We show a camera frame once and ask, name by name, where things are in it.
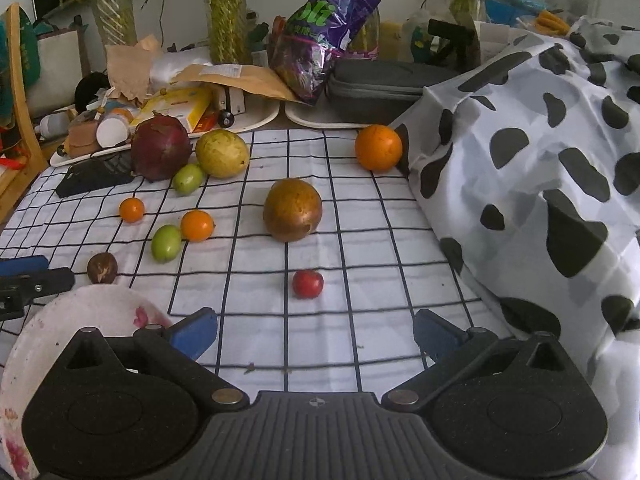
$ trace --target grid tablecloth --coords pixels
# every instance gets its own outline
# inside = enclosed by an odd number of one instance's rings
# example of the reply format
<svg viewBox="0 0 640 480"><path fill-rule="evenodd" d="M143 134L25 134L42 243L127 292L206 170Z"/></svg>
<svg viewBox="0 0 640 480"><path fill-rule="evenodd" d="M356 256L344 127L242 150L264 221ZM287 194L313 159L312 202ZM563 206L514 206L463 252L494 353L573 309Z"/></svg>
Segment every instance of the grid tablecloth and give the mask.
<svg viewBox="0 0 640 480"><path fill-rule="evenodd" d="M220 316L218 338L200 363L252 399L259 390L380 397L426 366L412 332L419 308L463 329L511 334L452 272L399 172L374 176L358 165L355 135L242 134L252 158L248 170L233 180L209 178L186 197L169 181L138 177L60 200L54 190L66 168L49 168L0 234L0 257L43 254L50 268L71 267L78 287L89 283L89 258L109 251L118 261L116 283L139 291L174 322L212 307ZM323 205L317 232L290 244L272 239L262 222L269 188L285 177L311 183ZM135 224L118 216L129 196L145 203L145 216ZM184 243L170 263L155 263L152 235L161 225L179 225L192 208L213 216L213 236ZM322 272L324 291L315 300L297 300L290 279L308 268ZM30 306L25 319L0 325L0 364L50 299Z"/></svg>

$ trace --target red cherry tomato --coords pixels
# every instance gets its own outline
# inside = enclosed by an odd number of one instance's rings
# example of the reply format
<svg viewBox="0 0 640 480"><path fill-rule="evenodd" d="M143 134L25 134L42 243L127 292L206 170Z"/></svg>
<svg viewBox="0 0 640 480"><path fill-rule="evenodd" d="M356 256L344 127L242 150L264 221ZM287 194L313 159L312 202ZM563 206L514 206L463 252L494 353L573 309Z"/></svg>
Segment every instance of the red cherry tomato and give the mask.
<svg viewBox="0 0 640 480"><path fill-rule="evenodd" d="M311 300L320 296L324 287L324 278L314 270L298 270L291 282L293 292L302 300Z"/></svg>

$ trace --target red fruit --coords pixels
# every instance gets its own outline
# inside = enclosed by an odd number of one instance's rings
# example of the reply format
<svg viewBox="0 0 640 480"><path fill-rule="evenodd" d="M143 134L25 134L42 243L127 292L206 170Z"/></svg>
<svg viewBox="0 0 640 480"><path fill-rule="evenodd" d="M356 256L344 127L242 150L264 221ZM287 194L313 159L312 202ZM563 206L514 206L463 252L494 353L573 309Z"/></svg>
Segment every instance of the red fruit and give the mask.
<svg viewBox="0 0 640 480"><path fill-rule="evenodd" d="M155 114L136 128L131 141L133 168L151 181L172 178L190 156L189 134L175 117Z"/></svg>
<svg viewBox="0 0 640 480"><path fill-rule="evenodd" d="M311 300L320 296L324 287L324 278L314 270L298 270L291 282L293 292L302 300Z"/></svg>

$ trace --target wooden chair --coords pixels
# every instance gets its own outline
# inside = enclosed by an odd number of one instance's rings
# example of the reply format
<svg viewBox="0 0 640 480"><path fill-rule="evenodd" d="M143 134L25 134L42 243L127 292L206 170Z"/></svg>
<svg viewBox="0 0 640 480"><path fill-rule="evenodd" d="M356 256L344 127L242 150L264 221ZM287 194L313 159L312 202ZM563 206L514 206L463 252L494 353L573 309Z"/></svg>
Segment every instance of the wooden chair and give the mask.
<svg viewBox="0 0 640 480"><path fill-rule="evenodd" d="M6 35L9 51L9 76L14 96L14 115L20 130L20 145L28 156L22 157L26 165L21 170L5 170L0 174L0 223L14 209L20 197L29 188L36 177L48 166L42 149L33 131L27 96L22 79L22 60L20 56L20 6L11 4L6 12Z"/></svg>

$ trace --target purple snack bag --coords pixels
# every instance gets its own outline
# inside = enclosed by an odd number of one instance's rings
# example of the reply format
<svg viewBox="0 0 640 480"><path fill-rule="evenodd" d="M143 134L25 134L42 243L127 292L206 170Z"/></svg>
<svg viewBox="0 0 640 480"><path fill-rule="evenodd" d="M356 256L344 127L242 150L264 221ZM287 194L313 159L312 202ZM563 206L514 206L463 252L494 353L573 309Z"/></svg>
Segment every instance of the purple snack bag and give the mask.
<svg viewBox="0 0 640 480"><path fill-rule="evenodd" d="M316 103L335 60L380 0L308 0L288 20L271 68L307 104Z"/></svg>

